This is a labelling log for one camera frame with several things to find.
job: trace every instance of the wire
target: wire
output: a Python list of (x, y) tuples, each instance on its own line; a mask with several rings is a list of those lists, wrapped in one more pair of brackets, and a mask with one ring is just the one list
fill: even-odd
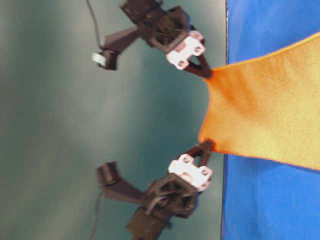
[(94, 13), (94, 10), (91, 6), (91, 3), (89, 0), (85, 0), (88, 8), (89, 8), (89, 11), (90, 11), (90, 14), (92, 16), (92, 20), (93, 20), (93, 24), (94, 24), (94, 31), (95, 31), (95, 38), (96, 38), (96, 43), (98, 45), (98, 48), (102, 48), (102, 46), (100, 45), (100, 34), (99, 34), (99, 27), (98, 27), (98, 22), (97, 22), (97, 18), (96, 18), (96, 15)]
[(89, 240), (93, 240), (97, 232), (99, 218), (100, 218), (100, 201), (103, 193), (104, 193), (103, 191), (100, 191), (95, 199), (93, 226), (92, 226), (91, 234), (89, 236)]

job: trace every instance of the screw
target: screw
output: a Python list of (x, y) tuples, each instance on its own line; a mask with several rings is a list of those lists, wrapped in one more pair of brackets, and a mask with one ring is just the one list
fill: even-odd
[(178, 66), (179, 66), (179, 67), (182, 67), (182, 66), (184, 65), (184, 63), (185, 63), (184, 61), (180, 61), (180, 62), (178, 63)]
[(194, 49), (194, 51), (195, 51), (196, 53), (200, 52), (200, 50), (201, 50), (201, 47), (199, 47), (199, 46), (197, 46), (197, 47)]
[(185, 158), (183, 159), (183, 161), (187, 164), (187, 163), (189, 162), (189, 159), (188, 159), (187, 157), (185, 157)]
[(209, 174), (209, 171), (207, 169), (203, 169), (201, 173), (203, 175), (207, 176)]

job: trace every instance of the orange cloth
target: orange cloth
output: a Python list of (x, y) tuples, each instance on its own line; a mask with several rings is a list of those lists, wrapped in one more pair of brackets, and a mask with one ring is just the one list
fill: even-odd
[(320, 170), (320, 33), (213, 69), (199, 141), (214, 151)]

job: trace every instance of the blue fabric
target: blue fabric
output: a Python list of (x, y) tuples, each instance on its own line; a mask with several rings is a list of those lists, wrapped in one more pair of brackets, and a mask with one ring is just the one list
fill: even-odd
[[(229, 63), (320, 32), (318, 0), (229, 0), (228, 5)], [(320, 239), (319, 171), (235, 155), (227, 155), (224, 166), (223, 240)]]

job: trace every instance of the teal backdrop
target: teal backdrop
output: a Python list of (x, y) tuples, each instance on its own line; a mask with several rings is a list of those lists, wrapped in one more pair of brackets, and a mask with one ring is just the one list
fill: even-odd
[[(101, 35), (132, 25), (123, 0), (91, 0)], [(118, 71), (91, 61), (97, 50), (83, 0), (0, 1), (0, 184), (2, 240), (86, 240), (98, 193), (95, 169), (117, 161), (145, 190), (179, 153), (198, 143), (206, 84), (137, 40)], [(206, 38), (212, 67), (226, 62), (224, 0), (181, 5)], [(160, 240), (220, 239), (223, 155), (189, 219), (174, 219)], [(126, 240), (136, 206), (101, 201), (96, 240)]]

